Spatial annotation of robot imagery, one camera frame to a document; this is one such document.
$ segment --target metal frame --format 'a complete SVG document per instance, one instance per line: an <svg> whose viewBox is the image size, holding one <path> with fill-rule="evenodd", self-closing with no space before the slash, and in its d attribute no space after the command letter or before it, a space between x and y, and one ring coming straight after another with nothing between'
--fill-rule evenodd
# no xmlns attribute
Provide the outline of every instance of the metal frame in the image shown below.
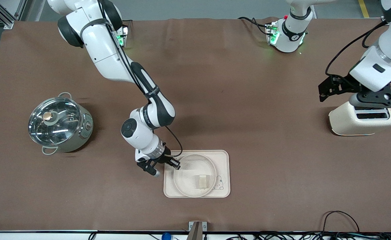
<svg viewBox="0 0 391 240"><path fill-rule="evenodd" d="M0 4L0 22L4 24L4 29L12 29L13 23L17 19L10 12L8 12L1 4Z"/></svg>

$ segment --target lid knob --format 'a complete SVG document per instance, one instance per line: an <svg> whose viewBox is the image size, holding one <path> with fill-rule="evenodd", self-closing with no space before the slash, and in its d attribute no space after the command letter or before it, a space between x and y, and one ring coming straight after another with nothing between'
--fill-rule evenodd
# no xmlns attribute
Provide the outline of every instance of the lid knob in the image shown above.
<svg viewBox="0 0 391 240"><path fill-rule="evenodd" d="M45 120L45 121L49 121L50 119L52 119L52 117L53 117L53 114L49 111L43 114L43 120Z"/></svg>

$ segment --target brown table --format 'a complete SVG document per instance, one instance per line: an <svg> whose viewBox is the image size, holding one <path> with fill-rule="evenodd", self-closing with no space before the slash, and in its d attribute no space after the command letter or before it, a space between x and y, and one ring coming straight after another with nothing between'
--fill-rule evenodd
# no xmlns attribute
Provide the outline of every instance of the brown table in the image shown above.
<svg viewBox="0 0 391 240"><path fill-rule="evenodd" d="M56 23L16 22L0 42L0 229L180 230L205 220L215 231L318 230L325 212L342 210L362 231L391 231L391 128L333 135L328 112L350 95L320 103L317 92L330 59L378 21L313 20L290 54L241 20L133 23L126 52L174 105L183 147L229 153L232 190L220 199L165 197L163 179L136 166L120 135L145 104L136 86L102 78ZM354 45L331 72L346 74L363 51ZM77 152L44 156L29 114L63 91L91 112L94 133ZM354 226L333 215L327 230Z"/></svg>

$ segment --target white plate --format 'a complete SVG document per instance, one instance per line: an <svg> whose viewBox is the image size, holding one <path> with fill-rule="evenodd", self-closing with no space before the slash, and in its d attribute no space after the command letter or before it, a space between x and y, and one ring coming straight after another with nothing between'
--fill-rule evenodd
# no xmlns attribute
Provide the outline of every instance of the white plate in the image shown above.
<svg viewBox="0 0 391 240"><path fill-rule="evenodd" d="M208 176L208 188L197 188L199 175ZM209 158L199 154L191 154L180 160L180 169L173 171L173 181L176 188L185 196L202 197L215 186L217 171Z"/></svg>

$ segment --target cooking pot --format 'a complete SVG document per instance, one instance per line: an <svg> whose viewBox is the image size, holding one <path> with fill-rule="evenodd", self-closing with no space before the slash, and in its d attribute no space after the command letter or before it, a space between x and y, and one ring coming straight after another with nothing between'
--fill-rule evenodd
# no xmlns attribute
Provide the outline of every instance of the cooking pot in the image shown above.
<svg viewBox="0 0 391 240"><path fill-rule="evenodd" d="M67 92L42 102L29 117L29 136L42 145L41 152L45 155L80 148L92 131L93 120L89 111L72 100Z"/></svg>

